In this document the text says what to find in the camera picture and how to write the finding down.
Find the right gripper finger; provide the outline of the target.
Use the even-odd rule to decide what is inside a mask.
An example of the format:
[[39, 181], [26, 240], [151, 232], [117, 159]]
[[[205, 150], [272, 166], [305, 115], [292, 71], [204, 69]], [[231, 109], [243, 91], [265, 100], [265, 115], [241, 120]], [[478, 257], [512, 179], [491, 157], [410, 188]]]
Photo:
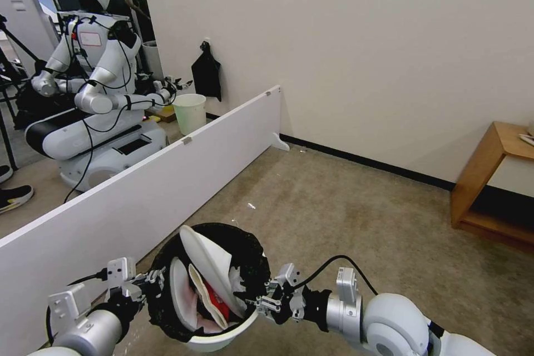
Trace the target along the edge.
[[271, 299], [290, 299], [293, 296], [294, 285], [294, 278], [289, 280], [272, 279], [265, 284], [265, 296]]
[[245, 302], [255, 307], [255, 310], [270, 320], [289, 320], [290, 308], [287, 299], [273, 299], [269, 296], [257, 296], [255, 299], [246, 299]]

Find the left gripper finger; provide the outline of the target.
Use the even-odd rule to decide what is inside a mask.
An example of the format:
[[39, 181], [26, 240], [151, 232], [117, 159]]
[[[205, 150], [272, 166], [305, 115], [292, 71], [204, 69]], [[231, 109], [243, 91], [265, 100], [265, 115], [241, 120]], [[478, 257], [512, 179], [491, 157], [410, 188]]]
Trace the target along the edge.
[[130, 299], [132, 302], [145, 303], [146, 295], [153, 293], [155, 290], [155, 284], [150, 282], [141, 283], [125, 283], [125, 298]]
[[165, 286], [166, 269], [154, 269], [136, 277], [136, 286], [144, 288], [147, 285], [157, 285], [159, 288]]

